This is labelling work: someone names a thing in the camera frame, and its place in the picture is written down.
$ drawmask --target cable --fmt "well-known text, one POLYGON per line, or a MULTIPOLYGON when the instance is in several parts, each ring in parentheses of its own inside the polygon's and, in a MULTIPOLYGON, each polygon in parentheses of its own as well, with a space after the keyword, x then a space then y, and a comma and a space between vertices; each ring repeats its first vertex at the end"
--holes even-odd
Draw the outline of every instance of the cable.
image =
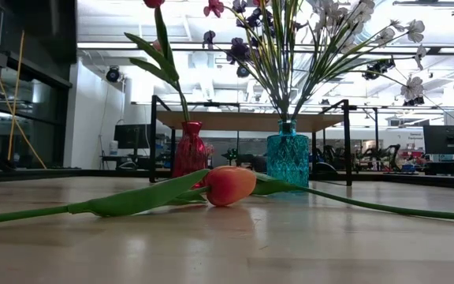
MULTIPOLYGON (((3 86, 3 83, 2 83, 2 80, 1 80, 1 76, 0 76, 0 88, 1 88, 1 92, 5 96, 5 102, 6 102, 6 106, 8 107, 9 112, 12 115, 15 115, 15 112, 13 112, 13 109, 12 109, 12 107, 9 104, 8 96, 6 95, 5 87, 3 86)), ((24 130, 20 127, 19 121, 16 120, 15 121, 15 125, 20 130, 20 134, 22 134, 22 138, 24 138, 24 140, 28 144, 29 148, 31 148, 32 153, 35 155, 35 157, 39 160, 39 162, 43 166, 43 169, 46 169, 47 166, 45 166, 45 163, 43 163, 43 160, 41 160, 41 158, 39 157, 38 153, 36 153, 36 150, 32 147, 31 142, 29 142, 28 138, 25 136, 24 130)))
POLYGON ((12 128, 9 132, 9 144, 8 144, 8 160, 11 161, 12 157, 12 146, 13 146, 13 130, 15 130, 15 111, 17 108, 17 95, 19 93, 20 83, 20 67, 22 66, 22 50, 24 49, 24 37, 25 31, 22 31, 22 37, 20 38, 20 52, 19 62, 17 63, 17 82, 15 83, 15 95, 13 95, 13 113, 12 113, 12 128))

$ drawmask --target vase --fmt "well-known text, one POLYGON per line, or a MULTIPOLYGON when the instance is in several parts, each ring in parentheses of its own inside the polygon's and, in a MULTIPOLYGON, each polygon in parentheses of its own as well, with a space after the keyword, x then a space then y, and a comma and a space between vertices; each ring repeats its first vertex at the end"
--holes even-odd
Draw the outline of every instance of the vase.
POLYGON ((296 133, 296 121, 279 121, 280 133, 267 137, 267 174, 308 187, 309 139, 296 133))
POLYGON ((181 122, 183 135, 174 157, 173 178, 206 169, 206 148, 199 137, 203 123, 200 121, 181 122))

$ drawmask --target computer monitor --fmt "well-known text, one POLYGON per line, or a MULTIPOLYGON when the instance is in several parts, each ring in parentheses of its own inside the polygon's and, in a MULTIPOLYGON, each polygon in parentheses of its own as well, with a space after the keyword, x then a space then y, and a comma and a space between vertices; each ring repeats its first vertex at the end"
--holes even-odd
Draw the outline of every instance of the computer monitor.
POLYGON ((119 149, 143 149, 150 145, 147 137, 150 136, 150 125, 116 125, 115 140, 119 149))
POLYGON ((454 154, 454 125, 424 125, 426 154, 454 154))

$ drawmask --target blue vase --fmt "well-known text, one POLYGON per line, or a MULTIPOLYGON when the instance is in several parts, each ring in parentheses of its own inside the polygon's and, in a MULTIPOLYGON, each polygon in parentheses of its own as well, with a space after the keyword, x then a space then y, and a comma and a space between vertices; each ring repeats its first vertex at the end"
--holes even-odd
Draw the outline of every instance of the blue vase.
POLYGON ((308 187, 309 139, 297 135, 296 121, 278 122, 280 133, 267 137, 267 174, 308 187))

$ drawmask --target red vase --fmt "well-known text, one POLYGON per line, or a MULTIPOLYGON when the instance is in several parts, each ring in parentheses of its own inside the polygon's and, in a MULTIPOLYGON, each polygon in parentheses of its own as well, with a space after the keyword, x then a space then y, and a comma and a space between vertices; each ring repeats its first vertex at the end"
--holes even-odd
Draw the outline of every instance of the red vase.
POLYGON ((173 178, 206 169, 206 148, 199 138, 203 123, 200 121, 181 122, 183 135, 174 157, 173 178))

